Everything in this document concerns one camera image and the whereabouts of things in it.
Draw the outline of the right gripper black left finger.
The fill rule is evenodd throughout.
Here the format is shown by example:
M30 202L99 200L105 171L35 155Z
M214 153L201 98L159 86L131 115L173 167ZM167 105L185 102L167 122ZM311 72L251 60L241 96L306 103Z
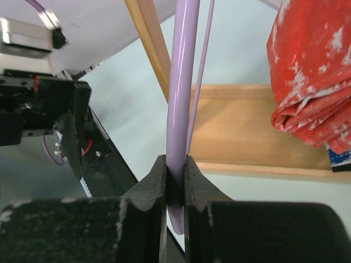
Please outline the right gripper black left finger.
M1 262L165 262L166 160L120 197L27 199L1 212Z

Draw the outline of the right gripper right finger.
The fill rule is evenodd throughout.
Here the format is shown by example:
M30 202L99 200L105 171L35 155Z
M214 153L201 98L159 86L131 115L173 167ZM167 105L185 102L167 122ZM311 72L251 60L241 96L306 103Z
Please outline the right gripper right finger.
M184 180L187 262L350 262L350 238L327 205L235 201L192 157Z

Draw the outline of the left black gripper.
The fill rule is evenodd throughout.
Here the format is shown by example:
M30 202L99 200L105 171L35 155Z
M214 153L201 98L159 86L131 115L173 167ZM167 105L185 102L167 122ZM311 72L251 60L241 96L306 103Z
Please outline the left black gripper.
M51 135L56 130L73 173L80 178L90 94L87 82L5 70L1 74L1 146L18 145L23 137Z

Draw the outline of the purple hanger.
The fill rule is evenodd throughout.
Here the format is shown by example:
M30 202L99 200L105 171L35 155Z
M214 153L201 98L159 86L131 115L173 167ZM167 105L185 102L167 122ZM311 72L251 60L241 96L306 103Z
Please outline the purple hanger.
M184 167L200 1L177 1L166 130L167 208L173 230L184 234Z

